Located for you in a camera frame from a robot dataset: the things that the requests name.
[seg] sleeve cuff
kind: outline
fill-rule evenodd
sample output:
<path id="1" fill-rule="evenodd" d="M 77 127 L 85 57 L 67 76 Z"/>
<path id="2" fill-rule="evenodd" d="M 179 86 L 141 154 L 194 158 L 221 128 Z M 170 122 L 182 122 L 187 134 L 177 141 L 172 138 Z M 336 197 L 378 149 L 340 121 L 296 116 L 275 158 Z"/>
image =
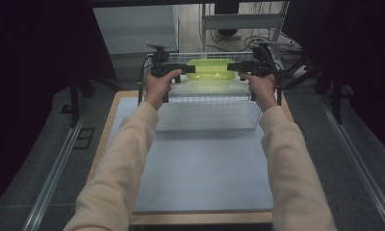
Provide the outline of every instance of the sleeve cuff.
<path id="1" fill-rule="evenodd" d="M 259 120 L 259 125 L 261 125 L 262 130 L 267 132 L 269 128 L 274 125 L 289 122 L 288 118 L 285 115 L 281 106 L 275 106 L 267 109 L 261 116 Z"/>
<path id="2" fill-rule="evenodd" d="M 154 128 L 159 121 L 157 111 L 153 108 L 153 106 L 144 101 L 140 103 L 139 107 L 133 112 L 132 116 L 143 120 L 152 128 Z"/>

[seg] yellow container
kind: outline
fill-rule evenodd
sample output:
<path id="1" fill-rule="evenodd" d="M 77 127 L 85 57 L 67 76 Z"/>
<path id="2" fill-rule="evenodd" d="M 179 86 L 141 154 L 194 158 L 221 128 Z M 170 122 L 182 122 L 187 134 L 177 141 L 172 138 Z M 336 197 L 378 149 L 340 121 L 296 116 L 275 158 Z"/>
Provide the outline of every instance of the yellow container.
<path id="1" fill-rule="evenodd" d="M 187 65 L 195 65 L 195 73 L 188 73 L 191 80 L 231 80 L 235 78 L 235 71 L 227 70 L 231 59 L 196 59 L 187 62 Z"/>

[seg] cream sweater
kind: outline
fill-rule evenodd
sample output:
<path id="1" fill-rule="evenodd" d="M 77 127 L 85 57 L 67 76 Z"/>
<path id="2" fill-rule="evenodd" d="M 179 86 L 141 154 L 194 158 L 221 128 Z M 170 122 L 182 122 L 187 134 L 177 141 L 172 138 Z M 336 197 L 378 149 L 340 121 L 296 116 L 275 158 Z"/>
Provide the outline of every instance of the cream sweater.
<path id="1" fill-rule="evenodd" d="M 127 230 L 158 115 L 142 102 L 123 119 L 111 148 L 76 200 L 64 230 Z M 279 230 L 336 230 L 319 177 L 297 125 L 281 107 L 267 110 L 260 125 L 273 195 L 273 225 Z"/>

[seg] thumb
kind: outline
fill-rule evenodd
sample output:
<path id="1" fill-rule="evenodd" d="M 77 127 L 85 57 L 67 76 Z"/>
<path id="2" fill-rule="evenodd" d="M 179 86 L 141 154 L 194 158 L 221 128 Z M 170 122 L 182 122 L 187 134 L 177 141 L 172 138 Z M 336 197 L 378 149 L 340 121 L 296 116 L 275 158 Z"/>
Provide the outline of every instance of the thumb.
<path id="1" fill-rule="evenodd" d="M 243 79 L 246 79 L 248 81 L 252 81 L 253 78 L 255 78 L 256 76 L 253 76 L 253 75 L 250 75 L 248 73 L 238 73 L 238 75 L 243 78 Z"/>
<path id="2" fill-rule="evenodd" d="M 175 77 L 179 76 L 181 74 L 181 69 L 175 69 L 169 72 L 167 75 L 163 76 L 162 79 L 165 79 L 166 81 L 171 81 Z"/>

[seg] beige sleeve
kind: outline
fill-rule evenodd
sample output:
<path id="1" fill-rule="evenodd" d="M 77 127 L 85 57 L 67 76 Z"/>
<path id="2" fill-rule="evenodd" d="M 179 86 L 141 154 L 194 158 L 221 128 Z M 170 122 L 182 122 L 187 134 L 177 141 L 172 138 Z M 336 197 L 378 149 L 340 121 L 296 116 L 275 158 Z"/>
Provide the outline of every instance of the beige sleeve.
<path id="1" fill-rule="evenodd" d="M 157 121 L 157 112 L 145 102 L 123 120 L 64 230 L 128 229 Z"/>
<path id="2" fill-rule="evenodd" d="M 304 138 L 281 107 L 267 110 L 260 125 L 268 158 L 276 231 L 337 230 Z"/>

